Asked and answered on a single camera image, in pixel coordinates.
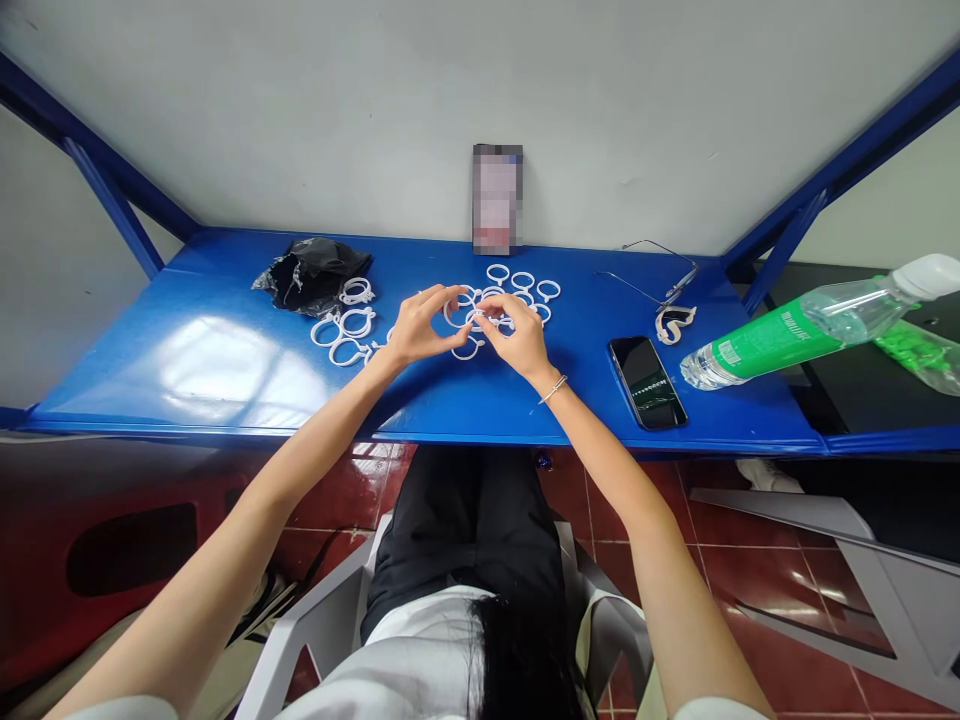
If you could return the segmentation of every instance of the black pants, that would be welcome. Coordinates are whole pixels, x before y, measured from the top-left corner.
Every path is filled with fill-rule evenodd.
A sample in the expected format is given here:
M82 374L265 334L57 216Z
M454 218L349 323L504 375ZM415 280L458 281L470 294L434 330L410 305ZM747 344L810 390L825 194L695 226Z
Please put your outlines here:
M417 450L377 552L361 640L394 608L453 585L563 626L560 543L529 451Z

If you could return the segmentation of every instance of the plastic water bottle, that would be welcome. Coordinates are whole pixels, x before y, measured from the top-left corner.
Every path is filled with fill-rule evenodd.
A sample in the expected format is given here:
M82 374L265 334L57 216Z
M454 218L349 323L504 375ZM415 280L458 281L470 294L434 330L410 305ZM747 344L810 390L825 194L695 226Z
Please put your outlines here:
M680 363L699 390L742 385L774 370L880 337L921 300L960 290L960 262L926 255L873 280L824 285L691 353Z

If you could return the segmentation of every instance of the glasses frame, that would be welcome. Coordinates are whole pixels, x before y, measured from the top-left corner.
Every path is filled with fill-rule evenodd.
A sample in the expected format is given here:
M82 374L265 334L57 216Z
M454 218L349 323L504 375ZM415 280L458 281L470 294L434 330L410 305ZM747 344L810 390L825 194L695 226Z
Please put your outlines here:
M607 271L607 270L597 270L597 271L595 271L593 274L594 274L594 275L609 275L610 277L619 280L619 281L622 282L624 285L632 288L633 290L636 290L638 293L640 293L641 295L643 295L643 296L644 296L645 298L647 298L648 300L656 303L656 305L657 305L657 307L659 308L659 310L663 310L663 309L669 307L670 305L673 305L673 303L675 303L675 302L680 298L680 294L683 292L683 289L684 289L687 285L689 285L689 284L693 281L693 279L697 276L697 273L700 271L700 266L697 265L697 263L696 263L694 260L688 258L686 255L681 255L680 253L674 252L674 251L671 250L670 248L664 247L664 246L661 245L660 243L654 242L653 240L636 240L636 241L634 241L634 242L632 242L632 243L627 243L626 245L620 246L620 250L626 250L627 248L631 248L631 247L633 247L634 245L639 245L640 243L645 243L645 242L648 242L648 243L650 243L651 245L656 245L656 246L657 246L658 248L660 248L661 250L665 250L665 251L667 251L668 253L670 253L671 255L676 255L678 258L683 258L683 259L686 260L688 263L690 263L690 265L693 266L693 268L690 270L690 272L688 272L686 275L684 275L682 278L680 278L680 280L679 280L672 288L670 288L669 290L667 290L666 300L662 300L662 301L661 301L661 300L657 300L655 297L653 297L653 295L650 295L649 293L644 292L643 290L641 290L640 288L638 288L638 287L637 287L636 285L634 285L633 283L627 282L626 280L624 280L624 279L623 279L622 277L620 277L619 275L615 275L614 273L609 272L609 271Z

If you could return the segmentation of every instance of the phone screen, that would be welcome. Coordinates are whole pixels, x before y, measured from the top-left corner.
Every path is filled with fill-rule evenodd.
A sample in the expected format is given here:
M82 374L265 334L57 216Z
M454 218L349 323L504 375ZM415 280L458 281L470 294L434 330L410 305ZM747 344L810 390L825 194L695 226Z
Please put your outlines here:
M663 369L653 341L646 337L618 338L610 342L610 353L640 427L666 430L687 422L687 413Z
M473 146L473 253L512 255L522 245L523 146Z

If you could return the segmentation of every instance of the green bottle label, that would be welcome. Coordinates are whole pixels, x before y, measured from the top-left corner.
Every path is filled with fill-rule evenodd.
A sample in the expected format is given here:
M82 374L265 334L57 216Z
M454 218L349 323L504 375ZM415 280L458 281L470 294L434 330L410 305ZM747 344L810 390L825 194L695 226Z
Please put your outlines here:
M739 378L752 378L844 346L804 316L797 298L714 340L711 347L724 370Z

